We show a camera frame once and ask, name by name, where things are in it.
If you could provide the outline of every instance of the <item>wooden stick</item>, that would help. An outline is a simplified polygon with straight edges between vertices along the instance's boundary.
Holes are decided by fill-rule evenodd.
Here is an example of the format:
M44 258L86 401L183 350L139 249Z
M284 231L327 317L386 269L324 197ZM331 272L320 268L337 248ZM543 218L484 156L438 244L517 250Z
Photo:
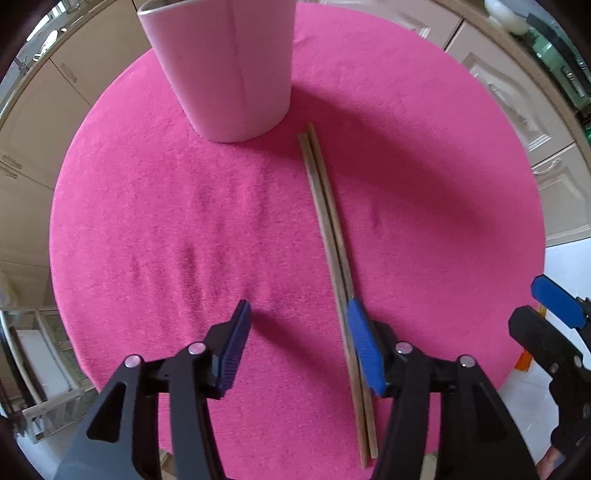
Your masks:
M343 282L345 284L345 293L347 297L347 304L349 300L355 297L355 288L353 286L353 275L349 266L349 259L347 258L347 249L345 247L345 239L343 237L343 231L340 226L339 212L336 208L335 196L333 195L332 187L330 186L330 179L326 170L326 164L324 163L324 156L320 149L320 143L318 142L318 136L316 130L311 122L307 124L307 133L312 147L312 153L314 154L314 160L316 161L316 167L320 175L320 182L322 184L322 190L324 194L325 202L328 206L330 222L332 224L332 232L335 239L337 248L337 255L339 256L339 263ZM349 319L347 317L347 308L345 308L345 324L347 330L349 329ZM363 409L365 411L365 424L367 427L367 435L369 441L369 453L371 458L378 457L378 436L375 429L375 416L374 416L374 405L372 403L371 391L369 390L363 372L361 372L362 380L362 395L363 395Z
M312 198L316 213L318 216L318 223L320 225L320 233L324 242L324 250L326 251L326 259L329 265L330 279L332 281L333 291L335 293L335 302L337 307L337 316L339 318L340 331L343 338L343 347L345 349L345 360L347 363L347 372L349 373L349 382L351 386L351 396L353 398L353 412L355 414L355 426L357 429L357 441L359 445L359 457L361 459L361 468L365 469L368 465L368 437L365 425L365 412L363 409L363 394L362 394L362 380L361 372L359 370L359 363L357 357L351 352L355 351L353 340L351 338L349 328L345 323L347 294L345 285L342 281L339 256L335 239L332 234L332 226L330 223L329 211L324 202L324 195L322 191L322 184L320 176L314 161L314 155L310 146L310 141L307 134L299 134L301 152L304 157L304 164L306 165L306 172L312 190Z

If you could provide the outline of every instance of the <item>cabinet door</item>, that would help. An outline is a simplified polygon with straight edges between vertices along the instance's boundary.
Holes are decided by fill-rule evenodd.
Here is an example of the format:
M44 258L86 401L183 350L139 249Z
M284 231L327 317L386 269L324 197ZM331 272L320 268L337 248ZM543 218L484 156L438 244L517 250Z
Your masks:
M43 306L49 268L0 261L0 270L6 274L17 294L19 307L39 308Z
M574 140L530 77L478 30L464 23L446 50L497 101L530 155L532 165Z
M49 266L52 197L51 189L0 165L0 261Z
M591 174L576 145L533 169L544 209L546 245L591 236Z
M117 0L81 26L51 60L94 104L111 82L149 49L132 0Z
M90 105L47 61L0 127L0 162L53 188Z
M430 0L324 0L402 25L440 48L451 39L461 19Z

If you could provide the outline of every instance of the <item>round table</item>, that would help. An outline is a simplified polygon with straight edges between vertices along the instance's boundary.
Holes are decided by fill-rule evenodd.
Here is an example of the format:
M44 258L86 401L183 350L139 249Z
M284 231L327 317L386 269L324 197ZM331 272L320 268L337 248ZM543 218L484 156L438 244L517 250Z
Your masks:
M413 32L299 4L291 109L239 144L200 138L147 52L96 102L64 161L51 217L56 298L99 388L127 355L174 355L248 299L235 386L210 402L238 480L369 476L297 141L307 121L356 291L399 339L441 358L471 353L500 387L520 353L507 320L543 271L540 200L517 136L479 82ZM376 400L380 436L389 405ZM160 429L170 449L165 401Z

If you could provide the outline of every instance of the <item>metal screw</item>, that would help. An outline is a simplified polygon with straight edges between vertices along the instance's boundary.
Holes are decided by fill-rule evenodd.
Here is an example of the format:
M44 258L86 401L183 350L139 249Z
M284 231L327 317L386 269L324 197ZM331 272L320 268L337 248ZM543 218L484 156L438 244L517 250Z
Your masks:
M195 342L189 345L189 353L191 355L201 355L206 349L205 343L202 342Z
M139 355L130 355L125 359L125 366L127 368L135 368L142 362Z
M413 346L408 342L398 342L395 347L398 353L403 355L408 355L410 352L413 351Z
M466 368L472 368L476 365L476 360L474 360L470 355L462 355L460 357L460 365Z

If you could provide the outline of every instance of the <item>drawer handle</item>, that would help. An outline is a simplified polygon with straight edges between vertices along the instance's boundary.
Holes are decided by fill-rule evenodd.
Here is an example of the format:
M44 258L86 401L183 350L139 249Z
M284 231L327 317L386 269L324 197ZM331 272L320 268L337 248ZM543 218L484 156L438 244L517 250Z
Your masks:
M14 173L12 170L9 170L6 167L3 167L1 165L0 165L0 171L2 171L2 173L4 173L7 177L10 177L12 179L18 178L18 175L16 173Z
M74 72L68 65L62 63L61 69L64 71L64 75L66 75L66 77L69 78L73 83L76 83L78 81L78 77L74 75Z
M552 163L546 167L544 170L542 171L535 171L534 170L534 175L536 177L540 176L540 175L545 175L547 174L550 170L553 170L554 168L556 168L558 165L560 165L560 163L562 162L562 159L559 158L555 158L554 160L552 160Z
M22 168L22 165L19 162L17 162L14 158L12 158L10 155L2 154L2 161L10 165L11 167L18 168L19 170Z

